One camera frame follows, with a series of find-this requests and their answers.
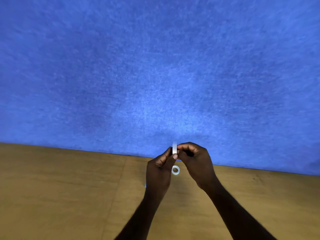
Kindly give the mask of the person's right forearm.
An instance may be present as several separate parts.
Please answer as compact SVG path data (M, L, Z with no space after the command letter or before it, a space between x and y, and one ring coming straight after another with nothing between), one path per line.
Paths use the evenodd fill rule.
M220 183L217 178L198 186L209 196L233 240L277 240Z

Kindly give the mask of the person's left hand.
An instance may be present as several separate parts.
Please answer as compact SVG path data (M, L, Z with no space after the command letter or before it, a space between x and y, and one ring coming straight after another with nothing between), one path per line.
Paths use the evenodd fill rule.
M171 170L164 169L164 163L172 155L170 146L164 153L150 160L146 168L146 193L152 198L162 199L171 182Z

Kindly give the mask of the person's left forearm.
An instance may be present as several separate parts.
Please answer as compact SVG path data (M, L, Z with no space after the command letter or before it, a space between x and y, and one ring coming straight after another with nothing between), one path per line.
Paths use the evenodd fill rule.
M146 190L134 214L114 240L147 240L151 223L165 193Z

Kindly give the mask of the person's right hand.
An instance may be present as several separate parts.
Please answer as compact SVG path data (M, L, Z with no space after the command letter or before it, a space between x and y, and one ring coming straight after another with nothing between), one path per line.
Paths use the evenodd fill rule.
M193 158L182 162L199 188L206 193L212 191L219 181L207 149L192 142L181 143L177 145L177 149L194 153Z

